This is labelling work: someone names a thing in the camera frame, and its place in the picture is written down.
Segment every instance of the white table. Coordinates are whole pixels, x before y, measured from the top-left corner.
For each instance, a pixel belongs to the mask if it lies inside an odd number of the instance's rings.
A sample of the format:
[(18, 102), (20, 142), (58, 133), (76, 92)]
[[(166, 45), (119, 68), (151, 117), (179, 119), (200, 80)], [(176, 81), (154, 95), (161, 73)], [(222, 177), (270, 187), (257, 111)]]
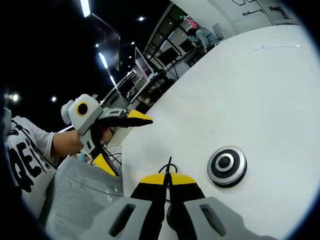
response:
[[(180, 173), (242, 215), (248, 229), (285, 238), (320, 186), (319, 66), (299, 26), (225, 40), (149, 110), (154, 124), (133, 129), (123, 141), (125, 195), (172, 156)], [(243, 150), (248, 169), (238, 185), (219, 188), (207, 162), (226, 145)], [(178, 238), (164, 223), (159, 239)]]

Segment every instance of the computer screen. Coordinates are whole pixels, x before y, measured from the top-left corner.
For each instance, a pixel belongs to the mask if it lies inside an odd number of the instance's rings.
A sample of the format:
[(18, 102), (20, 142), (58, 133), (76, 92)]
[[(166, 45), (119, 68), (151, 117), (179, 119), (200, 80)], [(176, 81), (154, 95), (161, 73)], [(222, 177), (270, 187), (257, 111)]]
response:
[(148, 65), (147, 61), (145, 60), (144, 56), (141, 54), (141, 52), (138, 50), (138, 48), (135, 48), (135, 64), (137, 67), (141, 70), (142, 77), (148, 78), (151, 74), (153, 74), (152, 68)]
[(166, 51), (161, 53), (157, 58), (165, 65), (167, 66), (176, 58), (179, 57), (178, 53), (176, 50), (174, 50), (172, 47), (168, 48)]
[(179, 45), (180, 48), (182, 48), (182, 50), (185, 52), (185, 53), (188, 53), (190, 52), (191, 50), (195, 49), (195, 46), (189, 41), (189, 39), (183, 41), (180, 45)]

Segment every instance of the round black and white object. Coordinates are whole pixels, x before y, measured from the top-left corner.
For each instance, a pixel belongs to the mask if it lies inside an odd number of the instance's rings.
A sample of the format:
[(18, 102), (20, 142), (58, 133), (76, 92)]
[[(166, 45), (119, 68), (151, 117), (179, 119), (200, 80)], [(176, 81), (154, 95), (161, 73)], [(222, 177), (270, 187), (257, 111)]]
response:
[(246, 175), (246, 157), (237, 146), (221, 147), (210, 157), (207, 172), (214, 184), (221, 188), (231, 188)]

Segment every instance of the dark ceiling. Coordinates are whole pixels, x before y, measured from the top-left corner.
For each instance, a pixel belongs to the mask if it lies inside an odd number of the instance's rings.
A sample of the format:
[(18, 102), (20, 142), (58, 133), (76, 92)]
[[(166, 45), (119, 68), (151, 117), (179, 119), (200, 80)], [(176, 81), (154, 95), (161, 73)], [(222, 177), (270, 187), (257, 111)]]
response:
[[(98, 36), (84, 18), (79, 1), (55, 0), (12, 2), (5, 33), (4, 57), (9, 93), (18, 102), (10, 104), (13, 115), (26, 117), (46, 131), (59, 131), (61, 106), (81, 94), (102, 99), (113, 87), (95, 47)], [(92, 0), (91, 12), (110, 24), (121, 37), (118, 82), (134, 65), (134, 47), (144, 49), (169, 0)], [(145, 21), (138, 21), (140, 16)]]

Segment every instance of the gray gripper housing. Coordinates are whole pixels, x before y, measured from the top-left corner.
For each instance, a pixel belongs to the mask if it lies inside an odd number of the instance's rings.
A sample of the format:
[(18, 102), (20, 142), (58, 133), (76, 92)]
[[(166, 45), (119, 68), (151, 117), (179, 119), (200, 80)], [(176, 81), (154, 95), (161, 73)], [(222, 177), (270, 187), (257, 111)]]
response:
[[(92, 227), (65, 240), (138, 240), (152, 202), (123, 197), (102, 211)], [(245, 227), (243, 218), (214, 197), (184, 203), (197, 240), (275, 240)]]
[(214, 197), (186, 201), (197, 240), (275, 240), (245, 227), (241, 215)]

